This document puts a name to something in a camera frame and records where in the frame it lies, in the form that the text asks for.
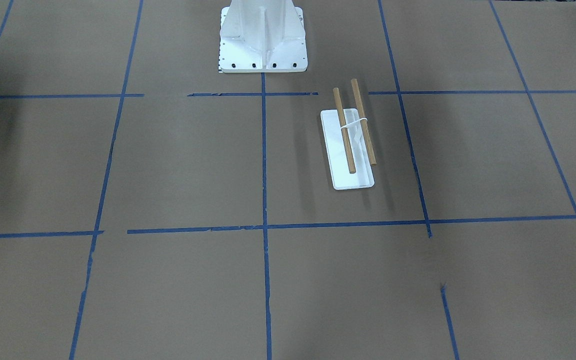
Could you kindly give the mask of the white towel rack tray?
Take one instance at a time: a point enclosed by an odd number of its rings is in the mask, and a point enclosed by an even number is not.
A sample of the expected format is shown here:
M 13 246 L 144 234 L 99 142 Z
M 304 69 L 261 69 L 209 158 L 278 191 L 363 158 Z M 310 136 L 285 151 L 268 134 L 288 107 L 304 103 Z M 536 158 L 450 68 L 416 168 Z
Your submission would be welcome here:
M 320 112 L 327 161 L 333 188 L 336 191 L 367 189 L 375 185 L 373 169 L 366 146 L 358 109 L 343 110 L 346 125 L 341 126 L 338 111 Z

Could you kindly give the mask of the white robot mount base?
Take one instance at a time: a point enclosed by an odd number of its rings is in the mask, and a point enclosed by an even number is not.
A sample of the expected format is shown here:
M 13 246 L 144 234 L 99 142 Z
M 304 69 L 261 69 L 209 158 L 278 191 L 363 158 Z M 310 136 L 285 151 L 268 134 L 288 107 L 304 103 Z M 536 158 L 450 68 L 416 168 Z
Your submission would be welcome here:
M 307 70 L 304 12 L 292 0 L 233 0 L 221 9 L 220 21 L 219 72 Z

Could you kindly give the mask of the wooden rack rod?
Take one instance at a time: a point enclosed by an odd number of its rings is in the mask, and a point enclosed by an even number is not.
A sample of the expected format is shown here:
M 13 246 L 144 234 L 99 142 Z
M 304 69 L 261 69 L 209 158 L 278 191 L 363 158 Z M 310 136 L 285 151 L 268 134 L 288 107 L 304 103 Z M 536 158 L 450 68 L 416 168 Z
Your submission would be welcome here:
M 346 155 L 346 162 L 349 169 L 350 174 L 356 173 L 356 166 L 354 161 L 354 153 L 352 150 L 352 145 L 350 141 L 350 135 L 348 128 L 346 127 L 346 116 L 345 116 L 345 109 L 343 107 L 341 94 L 339 88 L 333 88 L 333 98 L 334 98 L 334 105 L 336 107 L 338 122 L 340 126 L 340 131 L 342 135 L 342 142 L 343 142 L 343 149 Z
M 360 123 L 361 129 L 362 129 L 363 138 L 365 141 L 366 154 L 368 156 L 368 161 L 369 161 L 370 166 L 374 167 L 377 165 L 377 157 L 375 155 L 374 144 L 373 144 L 373 140 L 371 137 L 370 128 L 368 126 L 368 118 L 367 118 L 367 114 L 366 114 L 366 110 L 365 110 L 365 106 L 364 106 L 364 101 L 362 98 L 361 89 L 359 87 L 358 79 L 352 78 L 350 80 L 350 85 L 352 87 L 355 105 L 356 105 L 356 108 L 357 108 L 358 114 L 359 114 L 359 123 Z

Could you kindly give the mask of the outer wooden rack rod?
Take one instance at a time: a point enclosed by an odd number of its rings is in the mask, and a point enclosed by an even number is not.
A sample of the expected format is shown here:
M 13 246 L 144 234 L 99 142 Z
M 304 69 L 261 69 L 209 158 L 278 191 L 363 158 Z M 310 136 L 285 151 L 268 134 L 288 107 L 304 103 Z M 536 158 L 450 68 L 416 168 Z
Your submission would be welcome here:
M 359 123 L 360 123 L 361 129 L 362 129 L 363 138 L 365 141 L 366 154 L 368 156 L 368 161 L 369 161 L 370 166 L 374 167 L 377 165 L 377 157 L 375 155 L 374 144 L 373 144 L 373 140 L 371 137 L 370 128 L 368 126 L 368 118 L 367 118 L 367 114 L 366 114 L 366 110 L 365 110 L 365 106 L 364 106 L 364 101 L 362 98 L 361 89 L 359 87 L 358 79 L 352 78 L 350 80 L 350 85 L 352 87 L 355 105 L 356 105 L 356 108 L 357 108 L 358 114 L 359 114 Z

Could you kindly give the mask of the inner wooden rack rod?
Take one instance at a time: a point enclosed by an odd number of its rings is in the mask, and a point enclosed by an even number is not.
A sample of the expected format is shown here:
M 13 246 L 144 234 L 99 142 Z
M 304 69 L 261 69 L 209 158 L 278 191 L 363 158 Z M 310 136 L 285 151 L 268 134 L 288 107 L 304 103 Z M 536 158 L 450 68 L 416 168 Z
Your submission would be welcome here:
M 350 141 L 350 135 L 348 128 L 346 127 L 346 116 L 345 116 L 345 109 L 343 107 L 341 94 L 339 88 L 333 88 L 333 98 L 334 98 L 334 105 L 336 107 L 338 122 L 340 126 L 340 131 L 342 135 L 342 142 L 343 142 L 343 149 L 346 155 L 346 162 L 349 169 L 350 174 L 356 173 L 356 166 L 354 161 L 354 153 L 352 150 L 352 145 Z

